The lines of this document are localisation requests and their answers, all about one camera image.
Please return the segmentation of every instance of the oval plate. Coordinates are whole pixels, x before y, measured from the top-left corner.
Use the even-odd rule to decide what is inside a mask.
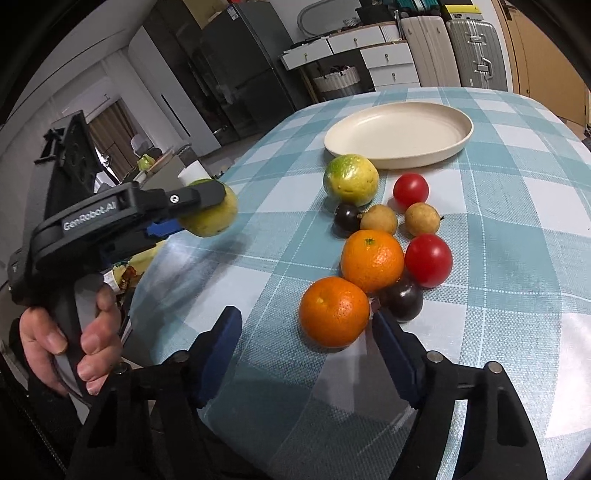
[[[431,165],[458,153],[474,131],[470,117],[439,103],[388,103],[353,113],[324,138],[335,157],[357,153],[376,168],[396,170]]]

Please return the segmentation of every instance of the white cup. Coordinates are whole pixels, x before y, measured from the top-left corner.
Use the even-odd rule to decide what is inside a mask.
[[[182,169],[181,173],[178,174],[178,179],[185,187],[189,186],[195,180],[210,178],[211,177],[206,172],[205,168],[203,168],[203,165],[201,165],[199,160],[194,161],[188,167]]]

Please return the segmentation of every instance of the red tomato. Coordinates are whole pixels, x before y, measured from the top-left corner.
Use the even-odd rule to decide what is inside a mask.
[[[404,264],[420,286],[438,287],[452,271],[452,251],[437,235],[425,233],[410,242]]]
[[[414,203],[426,202],[429,185],[418,173],[405,173],[394,184],[394,198],[404,209]]]

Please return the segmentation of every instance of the silver suitcase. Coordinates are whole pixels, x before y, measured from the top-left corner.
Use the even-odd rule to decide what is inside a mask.
[[[462,86],[506,92],[505,62],[495,27],[475,20],[450,20],[447,30]]]
[[[456,58],[441,17],[400,20],[421,87],[459,87]]]

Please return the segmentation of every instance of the tablecloth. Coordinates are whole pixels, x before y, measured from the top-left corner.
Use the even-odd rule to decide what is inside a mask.
[[[300,337],[297,308],[313,281],[337,274],[344,241],[331,232],[322,187],[326,131],[361,109],[407,100],[459,108],[475,130],[460,154],[419,170],[444,216],[439,235],[454,267],[404,328],[452,361],[499,361],[548,477],[563,479],[591,440],[591,153],[522,96],[386,90],[291,115],[223,176],[239,197],[235,224],[209,239],[181,232],[162,248],[135,295],[126,354],[160,362],[235,305],[243,334],[201,412],[210,428],[275,478],[387,478],[414,413],[371,331],[339,353],[314,351]],[[374,203],[389,201],[399,175],[380,172]],[[457,403],[440,479],[452,477],[465,408]]]

